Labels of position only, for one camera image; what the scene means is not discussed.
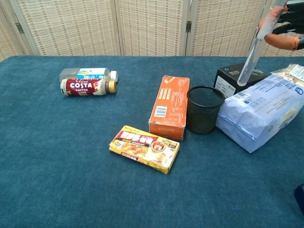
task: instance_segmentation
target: food packaging box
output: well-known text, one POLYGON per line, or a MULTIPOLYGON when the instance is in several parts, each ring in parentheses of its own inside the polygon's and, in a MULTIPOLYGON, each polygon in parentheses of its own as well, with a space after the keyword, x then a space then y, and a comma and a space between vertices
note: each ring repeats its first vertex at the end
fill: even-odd
POLYGON ((124 126, 110 143, 110 151, 167 174, 179 151, 178 142, 124 126))
POLYGON ((149 119, 149 132, 183 140, 190 79, 165 75, 149 119))

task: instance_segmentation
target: blue tablecloth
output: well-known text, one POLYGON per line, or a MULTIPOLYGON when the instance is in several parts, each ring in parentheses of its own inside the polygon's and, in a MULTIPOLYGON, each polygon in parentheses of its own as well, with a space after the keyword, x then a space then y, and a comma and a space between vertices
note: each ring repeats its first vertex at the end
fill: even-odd
MULTIPOLYGON (((11 57, 0 63, 0 227, 303 227, 304 111, 249 154, 219 129, 185 130, 168 175, 110 152, 148 131, 165 75, 213 86, 243 57, 11 57), (63 68, 117 70, 117 93, 66 97, 63 68)), ((270 72, 304 57, 262 57, 270 72)))

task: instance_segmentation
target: woven room divider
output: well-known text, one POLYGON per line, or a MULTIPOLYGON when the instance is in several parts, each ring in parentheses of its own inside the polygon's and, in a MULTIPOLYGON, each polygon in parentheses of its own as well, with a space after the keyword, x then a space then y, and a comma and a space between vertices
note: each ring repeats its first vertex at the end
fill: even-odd
POLYGON ((22 55, 21 49, 13 42, 13 34, 5 23, 5 17, 0 10, 0 61, 9 56, 22 55))
MULTIPOLYGON (((0 24, 0 55, 2 59, 22 54, 247 56, 262 12, 270 2, 0 1, 0 16, 6 19, 0 24), (20 22, 24 34, 19 34, 15 22, 20 22)), ((269 45, 263 53, 263 56, 303 55, 304 50, 292 52, 269 45)))
POLYGON ((41 55, 120 55, 111 0, 16 0, 41 55))
POLYGON ((198 0, 191 56, 246 56, 265 0, 198 0))
POLYGON ((185 54, 189 0, 116 0, 121 47, 127 56, 185 54))

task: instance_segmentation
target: bottle cap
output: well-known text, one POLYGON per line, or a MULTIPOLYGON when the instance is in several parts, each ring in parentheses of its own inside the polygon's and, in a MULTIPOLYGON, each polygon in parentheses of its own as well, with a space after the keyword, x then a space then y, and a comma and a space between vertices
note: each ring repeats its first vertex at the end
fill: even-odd
POLYGON ((111 71, 111 80, 117 82, 118 81, 118 74, 117 74, 117 71, 115 70, 112 70, 111 71))
POLYGON ((109 92, 116 93, 116 82, 115 81, 109 81, 109 92))

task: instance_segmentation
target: mesh cup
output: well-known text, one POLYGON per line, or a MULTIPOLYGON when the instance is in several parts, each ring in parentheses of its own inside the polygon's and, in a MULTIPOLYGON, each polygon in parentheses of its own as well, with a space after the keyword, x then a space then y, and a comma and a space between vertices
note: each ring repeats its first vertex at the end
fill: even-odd
POLYGON ((213 87, 196 86, 188 91, 187 98, 186 128, 196 134, 211 133, 225 100, 223 93, 213 87))

